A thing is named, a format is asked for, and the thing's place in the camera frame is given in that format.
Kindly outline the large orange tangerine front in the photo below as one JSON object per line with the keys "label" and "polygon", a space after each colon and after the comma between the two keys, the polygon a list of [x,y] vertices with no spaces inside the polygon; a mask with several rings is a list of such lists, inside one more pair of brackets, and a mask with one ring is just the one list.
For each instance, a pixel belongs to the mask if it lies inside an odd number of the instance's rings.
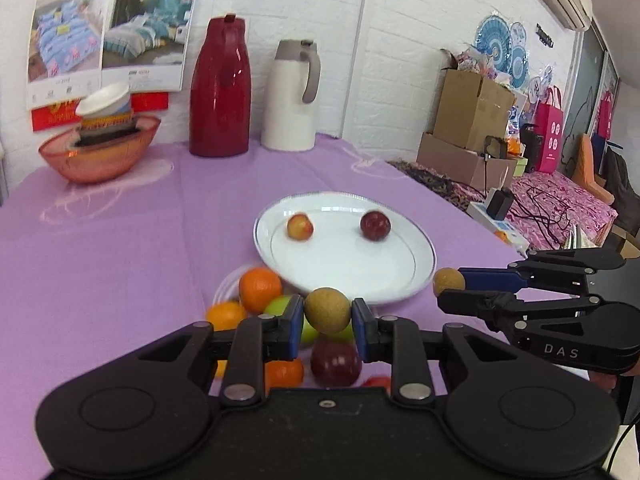
{"label": "large orange tangerine front", "polygon": [[268,362],[265,364],[265,389],[297,388],[304,382],[304,375],[301,359]]}

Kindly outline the upper cardboard box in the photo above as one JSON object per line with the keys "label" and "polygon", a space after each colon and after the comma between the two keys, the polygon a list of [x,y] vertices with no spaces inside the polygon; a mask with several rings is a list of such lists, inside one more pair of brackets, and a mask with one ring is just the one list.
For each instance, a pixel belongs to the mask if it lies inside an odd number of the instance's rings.
{"label": "upper cardboard box", "polygon": [[482,152],[488,136],[503,138],[515,96],[503,84],[477,72],[462,70],[449,51],[433,128],[436,139],[458,148]]}

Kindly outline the round green apple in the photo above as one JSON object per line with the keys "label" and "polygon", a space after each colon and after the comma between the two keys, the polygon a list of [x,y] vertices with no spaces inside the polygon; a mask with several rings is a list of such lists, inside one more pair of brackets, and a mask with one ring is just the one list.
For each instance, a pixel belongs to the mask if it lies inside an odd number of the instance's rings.
{"label": "round green apple", "polygon": [[355,340],[354,332],[352,331],[352,326],[350,324],[338,333],[327,335],[319,333],[318,330],[313,328],[308,321],[305,320],[303,322],[302,336],[300,336],[300,346],[302,348],[307,348],[314,344],[318,338],[347,342],[348,344],[352,344]]}

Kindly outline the purple tablecloth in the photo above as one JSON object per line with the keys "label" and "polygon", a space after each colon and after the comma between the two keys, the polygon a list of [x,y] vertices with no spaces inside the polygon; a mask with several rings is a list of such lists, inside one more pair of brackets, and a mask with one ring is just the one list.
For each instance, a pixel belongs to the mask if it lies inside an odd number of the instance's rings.
{"label": "purple tablecloth", "polygon": [[40,479],[34,429],[55,386],[200,318],[254,266],[253,223],[295,193],[337,190],[416,222],[441,264],[505,263],[513,250],[385,162],[322,138],[310,152],[252,146],[205,159],[151,148],[124,176],[75,186],[35,171],[1,209],[1,474]]}

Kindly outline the white power strip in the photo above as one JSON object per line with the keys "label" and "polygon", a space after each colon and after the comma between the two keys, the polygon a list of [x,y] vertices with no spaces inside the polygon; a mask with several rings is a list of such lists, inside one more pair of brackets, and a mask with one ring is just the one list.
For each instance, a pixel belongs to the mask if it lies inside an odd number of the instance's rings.
{"label": "white power strip", "polygon": [[492,234],[497,235],[506,244],[512,246],[519,254],[525,256],[529,241],[508,220],[495,220],[487,213],[484,203],[469,202],[466,213]]}

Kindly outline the black power adapter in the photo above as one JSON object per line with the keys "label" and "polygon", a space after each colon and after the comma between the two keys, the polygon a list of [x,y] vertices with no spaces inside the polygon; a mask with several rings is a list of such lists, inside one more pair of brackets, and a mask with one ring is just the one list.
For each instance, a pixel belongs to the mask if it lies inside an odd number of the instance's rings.
{"label": "black power adapter", "polygon": [[510,188],[495,188],[488,198],[486,212],[491,219],[502,221],[514,202]]}

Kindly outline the blue paper fans decoration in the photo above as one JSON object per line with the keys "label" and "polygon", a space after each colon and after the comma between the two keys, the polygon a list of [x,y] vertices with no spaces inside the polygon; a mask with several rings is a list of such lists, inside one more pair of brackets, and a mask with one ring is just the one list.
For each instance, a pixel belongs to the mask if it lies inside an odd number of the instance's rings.
{"label": "blue paper fans decoration", "polygon": [[509,24],[497,14],[488,15],[477,27],[476,50],[487,54],[495,70],[511,76],[511,86],[521,88],[528,78],[527,32],[521,22]]}

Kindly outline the stack of small bowls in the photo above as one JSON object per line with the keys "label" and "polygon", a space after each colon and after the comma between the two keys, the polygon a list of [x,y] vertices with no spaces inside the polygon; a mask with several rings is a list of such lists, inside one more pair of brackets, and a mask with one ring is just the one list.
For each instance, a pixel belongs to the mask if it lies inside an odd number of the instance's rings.
{"label": "stack of small bowls", "polygon": [[128,84],[109,84],[79,101],[78,146],[91,146],[134,132],[134,112]]}

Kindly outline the orange tangerine back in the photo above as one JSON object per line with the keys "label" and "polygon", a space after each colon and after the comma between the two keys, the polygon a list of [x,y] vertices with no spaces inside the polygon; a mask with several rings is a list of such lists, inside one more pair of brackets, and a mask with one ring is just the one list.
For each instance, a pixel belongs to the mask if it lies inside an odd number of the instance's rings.
{"label": "orange tangerine back", "polygon": [[280,276],[264,266],[246,271],[239,280],[240,303],[250,314],[261,314],[270,302],[282,294]]}

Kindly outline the pink shopping bag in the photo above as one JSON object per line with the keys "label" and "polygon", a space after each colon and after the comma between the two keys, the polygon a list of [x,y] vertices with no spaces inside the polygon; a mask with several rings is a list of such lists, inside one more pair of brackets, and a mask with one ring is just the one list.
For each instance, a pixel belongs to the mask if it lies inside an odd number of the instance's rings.
{"label": "pink shopping bag", "polygon": [[536,133],[542,137],[536,171],[544,174],[555,172],[561,158],[563,122],[561,91],[557,86],[550,86],[536,108]]}

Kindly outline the white thermos jug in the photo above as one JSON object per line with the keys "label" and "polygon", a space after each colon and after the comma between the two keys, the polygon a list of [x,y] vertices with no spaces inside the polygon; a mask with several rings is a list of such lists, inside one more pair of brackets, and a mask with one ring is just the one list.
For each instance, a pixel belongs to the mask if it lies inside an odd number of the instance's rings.
{"label": "white thermos jug", "polygon": [[265,88],[260,143],[278,152],[306,152],[317,133],[321,62],[314,40],[279,42]]}

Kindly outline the red cherry tomato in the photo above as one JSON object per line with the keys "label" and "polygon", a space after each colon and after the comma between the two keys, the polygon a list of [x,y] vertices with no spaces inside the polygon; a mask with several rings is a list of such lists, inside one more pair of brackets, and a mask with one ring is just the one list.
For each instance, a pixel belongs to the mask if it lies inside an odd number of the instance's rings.
{"label": "red cherry tomato", "polygon": [[376,375],[370,376],[365,382],[361,384],[362,388],[382,388],[387,394],[390,394],[390,388],[392,388],[392,380],[390,376]]}

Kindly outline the red yellow peach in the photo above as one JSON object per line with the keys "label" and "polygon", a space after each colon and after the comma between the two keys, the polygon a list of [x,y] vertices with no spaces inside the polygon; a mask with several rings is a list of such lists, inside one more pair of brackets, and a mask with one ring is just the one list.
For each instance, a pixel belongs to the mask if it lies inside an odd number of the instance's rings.
{"label": "red yellow peach", "polygon": [[291,240],[304,242],[305,240],[309,240],[312,234],[314,234],[314,225],[306,214],[299,212],[288,218],[286,234],[288,234]]}

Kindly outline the bedding calendar poster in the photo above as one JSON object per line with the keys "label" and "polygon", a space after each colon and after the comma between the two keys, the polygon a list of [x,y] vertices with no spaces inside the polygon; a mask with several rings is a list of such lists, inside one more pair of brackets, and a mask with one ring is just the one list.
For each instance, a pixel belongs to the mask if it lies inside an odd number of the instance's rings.
{"label": "bedding calendar poster", "polygon": [[32,130],[76,122],[76,106],[128,84],[135,112],[166,110],[183,86],[196,0],[36,0],[28,40]]}

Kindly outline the small yellow orange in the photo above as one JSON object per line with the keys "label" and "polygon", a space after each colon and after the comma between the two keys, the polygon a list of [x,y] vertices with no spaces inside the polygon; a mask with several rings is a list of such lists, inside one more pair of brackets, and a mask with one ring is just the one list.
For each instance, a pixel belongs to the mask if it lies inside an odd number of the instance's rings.
{"label": "small yellow orange", "polygon": [[242,304],[237,301],[225,301],[210,306],[205,315],[207,322],[218,330],[235,330],[239,324],[248,318]]}

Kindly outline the red glass bowl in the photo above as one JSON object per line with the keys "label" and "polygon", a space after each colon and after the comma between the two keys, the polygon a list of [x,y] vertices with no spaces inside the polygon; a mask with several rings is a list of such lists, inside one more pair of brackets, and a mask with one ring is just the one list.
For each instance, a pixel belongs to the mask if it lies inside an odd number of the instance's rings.
{"label": "red glass bowl", "polygon": [[61,177],[76,184],[95,184],[126,174],[150,146],[160,118],[138,115],[134,128],[110,140],[85,145],[79,128],[52,136],[38,148],[39,155]]}

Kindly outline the white porcelain plate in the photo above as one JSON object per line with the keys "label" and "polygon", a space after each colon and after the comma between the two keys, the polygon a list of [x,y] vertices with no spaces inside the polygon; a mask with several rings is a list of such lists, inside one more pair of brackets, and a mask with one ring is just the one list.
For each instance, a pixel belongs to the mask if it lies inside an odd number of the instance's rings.
{"label": "white porcelain plate", "polygon": [[[371,242],[360,219],[382,211],[392,229]],[[309,240],[286,234],[288,218],[306,214],[314,225]],[[368,304],[392,304],[423,290],[434,278],[435,247],[427,234],[400,212],[370,198],[342,192],[286,196],[264,209],[254,222],[254,245],[262,262],[302,292],[332,287]]]}

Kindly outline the oval green apple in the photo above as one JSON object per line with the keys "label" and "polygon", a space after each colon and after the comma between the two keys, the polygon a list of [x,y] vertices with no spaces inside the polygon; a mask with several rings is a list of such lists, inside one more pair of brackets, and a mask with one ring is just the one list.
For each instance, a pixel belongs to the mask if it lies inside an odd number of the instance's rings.
{"label": "oval green apple", "polygon": [[282,315],[291,300],[290,295],[282,295],[270,301],[264,310],[264,314]]}

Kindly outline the brown longan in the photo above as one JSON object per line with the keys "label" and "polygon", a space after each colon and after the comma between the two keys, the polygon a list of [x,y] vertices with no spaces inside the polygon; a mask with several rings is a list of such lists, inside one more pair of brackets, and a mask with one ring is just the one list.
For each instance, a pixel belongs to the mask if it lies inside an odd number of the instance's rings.
{"label": "brown longan", "polygon": [[442,268],[435,272],[433,280],[434,295],[439,297],[445,290],[465,290],[463,274],[454,268]]}
{"label": "brown longan", "polygon": [[350,322],[350,302],[339,290],[321,287],[311,292],[304,301],[305,316],[319,333],[336,334]]}

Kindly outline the cardboard box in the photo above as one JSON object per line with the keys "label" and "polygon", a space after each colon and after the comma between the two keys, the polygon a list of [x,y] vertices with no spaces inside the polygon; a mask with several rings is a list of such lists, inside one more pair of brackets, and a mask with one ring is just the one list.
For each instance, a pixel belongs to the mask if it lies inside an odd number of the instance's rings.
{"label": "cardboard box", "polygon": [[477,72],[462,70],[449,51],[433,128],[436,139],[458,148],[482,152],[488,136],[503,138],[515,96],[503,84]]}
{"label": "cardboard box", "polygon": [[428,132],[422,136],[416,162],[479,191],[509,186],[516,166],[515,160],[485,159],[484,155],[458,148]]}

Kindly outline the lower cardboard box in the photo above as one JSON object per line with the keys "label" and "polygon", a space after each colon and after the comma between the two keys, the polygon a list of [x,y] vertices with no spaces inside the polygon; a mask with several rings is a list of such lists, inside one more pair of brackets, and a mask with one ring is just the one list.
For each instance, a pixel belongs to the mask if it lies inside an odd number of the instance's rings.
{"label": "lower cardboard box", "polygon": [[484,155],[458,148],[428,132],[422,136],[416,162],[479,191],[509,186],[516,166],[515,160],[485,159]]}

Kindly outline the dark red plum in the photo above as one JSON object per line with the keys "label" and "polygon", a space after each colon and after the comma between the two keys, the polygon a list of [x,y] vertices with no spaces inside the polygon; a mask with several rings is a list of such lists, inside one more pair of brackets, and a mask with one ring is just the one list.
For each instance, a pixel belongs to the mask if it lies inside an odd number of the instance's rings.
{"label": "dark red plum", "polygon": [[352,344],[321,339],[311,351],[310,369],[320,386],[350,387],[360,376],[362,362]]}
{"label": "dark red plum", "polygon": [[362,235],[371,242],[379,242],[384,240],[390,230],[392,224],[390,219],[382,211],[371,210],[366,212],[360,219],[360,230]]}

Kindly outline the red thermos jug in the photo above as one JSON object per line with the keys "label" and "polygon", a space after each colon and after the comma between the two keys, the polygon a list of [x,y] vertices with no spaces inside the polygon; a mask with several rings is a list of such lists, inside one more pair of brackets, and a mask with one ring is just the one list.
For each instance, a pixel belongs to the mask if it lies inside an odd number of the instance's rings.
{"label": "red thermos jug", "polygon": [[246,153],[251,96],[245,21],[234,14],[212,18],[191,82],[190,153],[200,157]]}

